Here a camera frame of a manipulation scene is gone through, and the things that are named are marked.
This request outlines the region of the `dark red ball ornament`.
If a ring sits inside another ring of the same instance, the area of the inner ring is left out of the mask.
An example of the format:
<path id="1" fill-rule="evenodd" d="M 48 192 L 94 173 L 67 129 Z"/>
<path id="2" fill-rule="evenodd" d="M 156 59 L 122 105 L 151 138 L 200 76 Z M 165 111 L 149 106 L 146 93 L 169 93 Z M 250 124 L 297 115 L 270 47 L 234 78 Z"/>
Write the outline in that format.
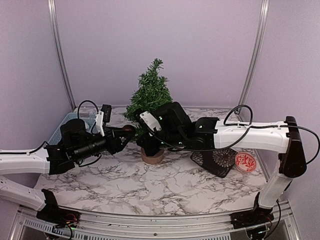
<path id="1" fill-rule="evenodd" d="M 134 127 L 133 125 L 130 125 L 130 124 L 124 125 L 124 126 L 122 127 L 122 129 L 123 129 L 124 131 L 129 131 L 129 132 L 131 132 L 131 134 L 135 134 L 135 133 L 136 133 L 135 127 Z"/>

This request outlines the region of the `small green christmas tree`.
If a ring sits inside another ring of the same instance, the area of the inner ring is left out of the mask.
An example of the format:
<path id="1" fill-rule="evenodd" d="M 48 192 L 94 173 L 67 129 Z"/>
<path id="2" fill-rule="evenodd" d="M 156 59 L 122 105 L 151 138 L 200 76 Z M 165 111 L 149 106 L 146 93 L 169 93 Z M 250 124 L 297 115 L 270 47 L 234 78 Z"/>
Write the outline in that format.
<path id="1" fill-rule="evenodd" d="M 130 98 L 130 104 L 126 106 L 126 112 L 123 116 L 135 124 L 136 133 L 133 142 L 138 143 L 141 137 L 150 135 L 147 130 L 140 126 L 135 117 L 135 112 L 153 112 L 165 103 L 172 102 L 170 91 L 167 87 L 168 78 L 159 75 L 163 68 L 163 61 L 155 58 L 147 67 L 147 70 L 138 77 L 138 90 Z"/>

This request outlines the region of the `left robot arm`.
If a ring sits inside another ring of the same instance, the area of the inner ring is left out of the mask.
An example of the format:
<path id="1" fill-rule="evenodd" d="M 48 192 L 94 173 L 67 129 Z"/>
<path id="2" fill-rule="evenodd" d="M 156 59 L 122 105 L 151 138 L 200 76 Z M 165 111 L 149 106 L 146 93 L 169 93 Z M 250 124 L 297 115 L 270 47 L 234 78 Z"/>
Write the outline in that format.
<path id="1" fill-rule="evenodd" d="M 121 152 L 134 137 L 132 125 L 104 127 L 96 135 L 86 130 L 85 121 L 79 118 L 69 120 L 60 127 L 58 144 L 45 144 L 23 152 L 0 152 L 0 197 L 44 215 L 53 223 L 63 219 L 54 194 L 46 189 L 28 188 L 5 176 L 21 173 L 59 175 L 73 169 L 81 161 L 98 157 L 102 152 Z"/>

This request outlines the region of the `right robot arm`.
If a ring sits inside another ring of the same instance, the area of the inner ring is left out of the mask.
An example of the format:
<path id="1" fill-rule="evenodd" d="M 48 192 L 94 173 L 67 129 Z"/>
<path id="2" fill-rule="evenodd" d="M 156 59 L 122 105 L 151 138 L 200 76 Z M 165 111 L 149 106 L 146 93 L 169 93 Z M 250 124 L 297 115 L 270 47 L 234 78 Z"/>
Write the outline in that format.
<path id="1" fill-rule="evenodd" d="M 168 102 L 153 110 L 139 106 L 129 109 L 125 116 L 143 129 L 136 142 L 148 156 L 160 149 L 214 152 L 235 147 L 277 152 L 277 167 L 247 214 L 252 224 L 260 223 L 290 182 L 307 170 L 301 127 L 292 116 L 275 123 L 236 122 L 217 117 L 191 121 L 178 102 Z"/>

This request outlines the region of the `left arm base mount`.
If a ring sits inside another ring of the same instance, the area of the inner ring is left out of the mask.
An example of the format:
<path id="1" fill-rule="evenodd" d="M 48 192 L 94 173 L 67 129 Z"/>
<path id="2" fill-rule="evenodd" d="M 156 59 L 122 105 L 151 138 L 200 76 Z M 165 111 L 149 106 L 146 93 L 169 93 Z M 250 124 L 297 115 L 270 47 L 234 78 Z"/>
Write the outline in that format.
<path id="1" fill-rule="evenodd" d="M 36 217 L 40 220 L 56 224 L 57 228 L 76 227 L 79 222 L 80 213 L 59 207 L 46 206 L 37 212 Z"/>

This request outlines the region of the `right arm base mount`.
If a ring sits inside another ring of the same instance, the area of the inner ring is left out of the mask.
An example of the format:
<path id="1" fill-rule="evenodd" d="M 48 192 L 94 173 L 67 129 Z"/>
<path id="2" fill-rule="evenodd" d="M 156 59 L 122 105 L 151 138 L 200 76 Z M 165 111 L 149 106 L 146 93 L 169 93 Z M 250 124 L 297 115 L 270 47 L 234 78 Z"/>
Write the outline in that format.
<path id="1" fill-rule="evenodd" d="M 234 229 L 251 227 L 273 221 L 274 215 L 270 211 L 258 210 L 234 212 L 230 215 Z"/>

